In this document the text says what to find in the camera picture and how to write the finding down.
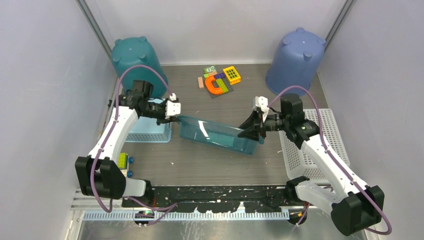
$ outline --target blue bin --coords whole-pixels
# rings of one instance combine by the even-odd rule
[[[239,153],[253,155],[258,143],[248,138],[237,137],[243,130],[221,123],[190,116],[179,116],[179,136],[184,139],[212,145]]]
[[[154,69],[168,84],[168,79],[162,71],[156,52],[145,36],[116,40],[111,58],[113,67],[119,77],[128,68],[143,64]],[[144,80],[153,84],[151,98],[161,98],[167,91],[158,76],[149,69],[139,67],[130,70],[122,80],[125,92],[133,88],[134,80]]]
[[[309,90],[323,59],[325,45],[324,39],[302,27],[284,36],[266,73],[269,90],[276,95],[293,85]],[[305,94],[300,89],[291,89],[287,93]]]

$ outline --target teal bin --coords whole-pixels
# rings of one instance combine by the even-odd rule
[[[179,136],[195,142],[220,147],[243,154],[253,155],[258,143],[248,138],[237,137],[243,130],[221,123],[190,116],[179,116]]]
[[[143,64],[153,68],[168,84],[168,79],[162,71],[156,52],[145,36],[116,40],[111,58],[113,67],[119,77],[128,68]],[[144,80],[153,84],[151,98],[161,98],[167,91],[167,88],[156,74],[149,69],[139,67],[130,70],[122,80],[125,93],[133,88],[134,80]]]

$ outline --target gray wood tabletop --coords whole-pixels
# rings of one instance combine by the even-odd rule
[[[229,65],[215,65],[219,72]],[[234,91],[211,98],[207,90],[199,89],[198,77],[207,65],[164,66],[163,71],[181,103],[181,114],[238,127],[252,112],[255,96],[275,98],[265,83],[269,64],[236,64],[241,82],[232,85]],[[319,108],[327,108],[317,76],[310,92]],[[305,109],[313,108],[305,95]],[[275,103],[280,109],[280,102]],[[270,132],[265,143],[258,145],[254,155],[245,155],[179,137],[180,127],[172,124],[168,143],[129,143],[122,152],[134,158],[130,170],[133,178],[150,180],[154,186],[181,185],[273,185],[288,181],[281,152],[279,134]]]

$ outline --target transparent plastic box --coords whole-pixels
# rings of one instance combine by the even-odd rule
[[[237,137],[243,130],[225,124],[190,116],[179,116],[179,136],[195,142],[253,155],[260,142]]]

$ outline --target orange ring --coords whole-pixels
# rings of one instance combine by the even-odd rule
[[[214,87],[214,85],[212,84],[212,82],[215,81],[215,77],[212,76],[208,76],[205,80],[204,80],[204,84],[206,85],[207,90],[213,94],[213,95],[221,95],[223,94],[223,90],[220,87]]]

